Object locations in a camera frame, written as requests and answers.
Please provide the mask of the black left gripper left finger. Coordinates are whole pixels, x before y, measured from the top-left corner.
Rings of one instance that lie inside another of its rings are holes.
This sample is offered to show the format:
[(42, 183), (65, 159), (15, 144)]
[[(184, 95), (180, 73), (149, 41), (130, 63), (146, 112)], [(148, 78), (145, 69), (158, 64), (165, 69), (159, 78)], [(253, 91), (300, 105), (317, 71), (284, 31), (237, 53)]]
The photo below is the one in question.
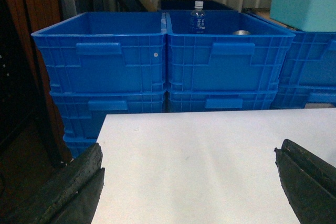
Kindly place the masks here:
[(104, 186), (103, 153), (92, 144), (1, 223), (92, 223)]

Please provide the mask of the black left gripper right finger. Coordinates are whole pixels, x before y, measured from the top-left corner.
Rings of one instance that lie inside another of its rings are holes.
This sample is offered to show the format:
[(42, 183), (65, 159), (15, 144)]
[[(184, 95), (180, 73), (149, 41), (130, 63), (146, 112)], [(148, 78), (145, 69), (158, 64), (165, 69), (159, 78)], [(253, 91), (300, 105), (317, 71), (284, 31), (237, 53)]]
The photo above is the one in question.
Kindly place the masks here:
[(335, 223), (335, 167), (285, 139), (275, 164), (289, 205), (300, 223)]

